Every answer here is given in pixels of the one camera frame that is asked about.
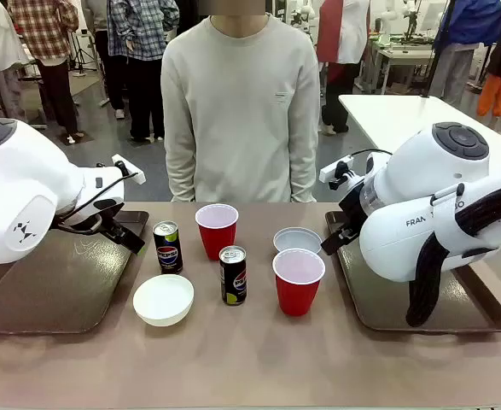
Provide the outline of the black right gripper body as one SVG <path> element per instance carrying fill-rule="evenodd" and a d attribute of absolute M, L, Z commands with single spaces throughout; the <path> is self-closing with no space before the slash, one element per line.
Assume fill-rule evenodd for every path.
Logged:
<path fill-rule="evenodd" d="M 351 233 L 360 233 L 360 230 L 368 218 L 360 203 L 361 187 L 353 187 L 339 202 L 342 213 L 345 215 L 344 226 Z"/>

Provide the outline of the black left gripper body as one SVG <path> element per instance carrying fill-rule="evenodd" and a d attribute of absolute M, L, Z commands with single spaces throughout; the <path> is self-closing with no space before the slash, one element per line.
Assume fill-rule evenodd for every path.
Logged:
<path fill-rule="evenodd" d="M 118 198 L 96 199 L 78 211 L 56 215 L 55 229 L 80 235 L 110 234 L 119 227 L 114 217 L 124 205 Z"/>

